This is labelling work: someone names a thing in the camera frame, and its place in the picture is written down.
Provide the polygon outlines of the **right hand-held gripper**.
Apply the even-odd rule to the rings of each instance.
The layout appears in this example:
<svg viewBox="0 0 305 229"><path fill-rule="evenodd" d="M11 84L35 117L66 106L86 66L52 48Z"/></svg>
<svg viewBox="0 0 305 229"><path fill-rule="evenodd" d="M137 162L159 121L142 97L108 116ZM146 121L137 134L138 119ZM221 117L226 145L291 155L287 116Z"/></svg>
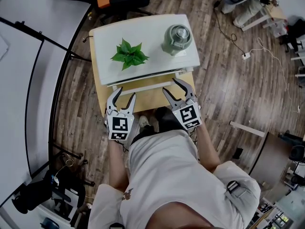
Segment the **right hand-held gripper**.
<svg viewBox="0 0 305 229"><path fill-rule="evenodd" d="M173 78L173 81L176 85L178 85L185 92L185 99L176 99L172 93L163 87L163 94L167 98L169 104L173 109L173 115L182 125L182 127L186 130L195 128L202 124L201 114L200 114L200 106L197 102L195 102L195 93L193 92L193 88L187 82ZM187 100L192 99L194 103L185 104Z"/></svg>

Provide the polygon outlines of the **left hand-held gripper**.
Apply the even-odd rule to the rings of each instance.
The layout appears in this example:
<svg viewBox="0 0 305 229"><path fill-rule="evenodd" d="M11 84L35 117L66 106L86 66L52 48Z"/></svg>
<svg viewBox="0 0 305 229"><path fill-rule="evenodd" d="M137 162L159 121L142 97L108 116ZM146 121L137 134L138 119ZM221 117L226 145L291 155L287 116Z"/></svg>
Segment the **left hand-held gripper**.
<svg viewBox="0 0 305 229"><path fill-rule="evenodd" d="M136 101L136 93L133 93L125 108L117 111L116 101L122 92L122 87L117 88L107 99L106 105L106 127L108 139L114 141L126 141L133 125L133 110Z"/></svg>

